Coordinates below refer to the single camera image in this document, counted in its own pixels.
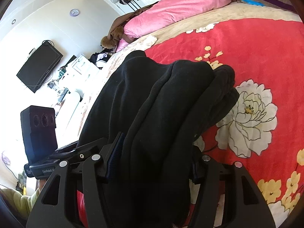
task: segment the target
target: white flower print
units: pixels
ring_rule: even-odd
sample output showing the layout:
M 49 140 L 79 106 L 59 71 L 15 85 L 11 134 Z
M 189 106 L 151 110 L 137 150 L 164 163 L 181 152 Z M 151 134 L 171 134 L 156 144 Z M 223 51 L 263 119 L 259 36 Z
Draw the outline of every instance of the white flower print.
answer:
M 287 219 L 289 210 L 285 210 L 285 207 L 281 201 L 270 203 L 268 204 L 268 207 L 275 221 L 275 226 L 278 228 L 285 221 L 285 219 Z
M 205 142 L 203 140 L 203 137 L 200 136 L 195 142 L 193 142 L 193 145 L 194 146 L 198 146 L 199 149 L 201 150 L 201 152 L 204 151 L 204 149 L 205 149 Z
M 195 204 L 197 196 L 199 195 L 200 184 L 194 184 L 191 179 L 189 179 L 189 188 L 190 188 L 190 201 L 191 204 Z
M 205 27 L 200 27 L 199 29 L 196 29 L 195 32 L 196 32 L 196 33 L 199 33 L 199 32 L 207 32 L 207 31 L 213 29 L 214 26 L 215 26 L 215 24 L 218 24 L 218 23 L 219 23 L 219 22 L 210 23 L 210 24 L 206 25 Z M 192 33 L 193 31 L 194 31 L 194 30 L 192 29 L 192 30 L 186 31 L 186 33 L 187 33 L 187 34 L 190 34 L 190 33 Z
M 220 149 L 230 149 L 240 158 L 249 158 L 251 152 L 261 155 L 271 142 L 277 126 L 278 107 L 272 103 L 270 89 L 264 89 L 253 80 L 236 87 L 238 102 L 220 122 L 215 140 Z

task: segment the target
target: camera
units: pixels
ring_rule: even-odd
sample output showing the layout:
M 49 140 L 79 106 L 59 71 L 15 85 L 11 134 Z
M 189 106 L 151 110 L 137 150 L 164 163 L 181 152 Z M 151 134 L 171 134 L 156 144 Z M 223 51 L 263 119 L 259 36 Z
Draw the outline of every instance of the camera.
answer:
M 77 169 L 79 163 L 93 154 L 99 154 L 102 149 L 106 150 L 106 155 L 109 156 L 117 152 L 121 153 L 124 140 L 121 132 L 111 144 L 108 144 L 107 138 L 100 138 L 82 146 L 75 141 L 58 148 L 53 108 L 32 105 L 22 111 L 20 117 L 25 153 L 28 159 L 28 164 L 24 166 L 27 177 L 48 179 L 63 160 L 68 161 L 71 168 L 74 165 L 74 168 Z

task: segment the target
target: camera lens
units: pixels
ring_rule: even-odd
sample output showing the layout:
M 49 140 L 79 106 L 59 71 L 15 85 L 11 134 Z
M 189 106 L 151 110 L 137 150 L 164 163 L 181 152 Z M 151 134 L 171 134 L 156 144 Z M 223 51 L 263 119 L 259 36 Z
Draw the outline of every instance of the camera lens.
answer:
M 34 125 L 37 127 L 39 125 L 39 117 L 37 115 L 34 115 Z
M 51 123 L 54 123 L 54 122 L 55 122 L 54 116 L 51 116 L 51 117 L 50 117 L 50 122 L 51 122 Z
M 45 126 L 45 127 L 48 126 L 49 120 L 48 120 L 48 117 L 45 114 L 42 115 L 41 120 L 42 120 L 42 125 L 43 126 Z

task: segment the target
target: cable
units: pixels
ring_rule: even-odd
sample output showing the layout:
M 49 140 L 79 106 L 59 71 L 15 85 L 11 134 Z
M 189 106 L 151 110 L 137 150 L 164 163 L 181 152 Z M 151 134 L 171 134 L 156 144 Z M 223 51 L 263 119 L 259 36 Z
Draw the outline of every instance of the cable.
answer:
M 209 150 L 203 151 L 203 153 L 211 152 L 212 150 L 216 149 L 216 147 L 217 147 L 217 144 L 214 147 L 210 148 Z
M 5 188 L 9 188 L 9 187 L 6 187 L 5 185 L 1 184 L 1 183 L 0 183 L 0 185 L 3 186 L 3 187 L 5 187 Z
M 4 151 L 1 153 L 1 160 L 2 160 L 2 162 L 4 163 L 5 167 L 6 167 L 6 168 L 13 174 L 13 176 L 17 179 L 17 181 L 19 181 L 19 179 L 15 176 L 14 172 L 7 166 L 7 163 L 4 161 L 3 153 L 4 153 Z
M 43 85 L 43 84 L 45 84 L 45 83 L 48 83 L 52 78 L 53 78 L 53 76 L 54 76 L 54 71 L 52 71 L 52 77 L 48 80 L 48 81 L 46 81 L 46 82 L 43 82 L 43 83 L 41 83 L 41 84 L 39 84 L 39 85 L 35 85 L 35 86 L 27 86 L 27 85 L 23 85 L 24 87 L 38 87 L 38 86 L 40 86 L 40 85 Z
M 49 42 L 53 47 L 55 47 L 55 44 L 53 43 L 52 40 L 43 40 L 42 45 L 43 45 L 44 42 Z
M 49 42 L 53 47 L 55 47 L 55 44 L 54 44 L 54 42 L 53 42 L 52 40 L 43 40 L 43 41 L 42 41 L 42 45 L 43 45 L 44 42 Z M 53 76 L 54 76 L 54 71 L 52 71 L 52 77 L 51 77 L 48 81 L 43 82 L 43 83 L 40 83 L 39 85 L 35 85 L 35 86 L 24 85 L 22 81 L 21 81 L 21 83 L 22 83 L 22 85 L 23 85 L 24 87 L 38 87 L 38 86 L 42 86 L 42 85 L 48 83 L 48 82 L 53 78 Z

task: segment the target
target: yellow flower print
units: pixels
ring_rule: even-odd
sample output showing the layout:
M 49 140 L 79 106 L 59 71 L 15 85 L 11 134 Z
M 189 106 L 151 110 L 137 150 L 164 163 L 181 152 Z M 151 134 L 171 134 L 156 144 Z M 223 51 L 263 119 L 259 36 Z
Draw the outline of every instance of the yellow flower print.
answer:
M 290 212 L 294 209 L 294 207 L 297 205 L 299 199 L 301 197 L 301 194 L 300 193 L 297 193 L 294 200 L 291 201 L 291 207 L 290 207 Z
M 222 51 L 219 51 L 219 52 L 216 54 L 215 57 L 211 57 L 211 51 L 210 51 L 210 50 L 211 50 L 211 47 L 210 47 L 210 46 L 206 46 L 206 47 L 205 47 L 205 50 L 206 50 L 206 51 L 209 51 L 209 53 L 204 54 L 203 57 L 201 57 L 201 56 L 196 57 L 196 58 L 195 58 L 196 61 L 201 61 L 201 60 L 203 60 L 203 58 L 205 58 L 206 60 L 208 59 L 207 63 L 210 64 L 210 66 L 212 67 L 213 70 L 216 69 L 217 67 L 223 65 L 222 63 L 219 63 L 218 60 L 215 60 L 215 61 L 213 61 L 212 63 L 210 63 L 212 59 L 215 59 L 215 58 L 217 58 L 218 56 L 223 55 L 223 52 L 222 52 Z
M 301 173 L 297 174 L 297 172 L 294 171 L 291 174 L 291 178 L 289 178 L 286 182 L 286 187 L 288 189 L 290 189 L 292 191 L 292 193 L 295 193 L 298 189 L 298 183 L 300 181 L 300 176 L 301 176 Z
M 218 52 L 218 53 L 216 54 L 217 57 L 220 56 L 220 55 L 223 55 L 223 52 L 222 52 L 222 51 L 220 51 L 220 52 Z
M 265 189 L 265 181 L 264 181 L 264 179 L 261 179 L 258 183 L 257 183 L 257 186 L 258 186 L 258 188 L 259 188 L 259 190 L 261 191 L 261 192 L 263 192 L 264 191 L 264 189 Z
M 283 198 L 282 198 L 282 204 L 285 206 L 285 204 L 286 204 L 286 201 L 287 201 L 287 199 L 288 199 L 288 197 L 291 195 L 291 189 L 290 188 L 288 188 L 287 190 L 286 190 L 286 193 L 285 193 L 285 195 L 283 196 Z
M 285 201 L 285 210 L 290 209 L 290 212 L 294 209 L 294 207 L 297 205 L 299 199 L 300 199 L 301 194 L 297 193 L 295 198 L 293 200 L 291 200 L 291 196 L 289 196 L 286 201 Z
M 304 149 L 300 150 L 297 154 L 297 162 L 299 165 L 304 166 Z
M 269 182 L 265 182 L 263 179 L 257 184 L 262 195 L 264 196 L 267 204 L 274 203 L 278 197 L 281 195 L 281 180 L 275 181 L 271 179 Z

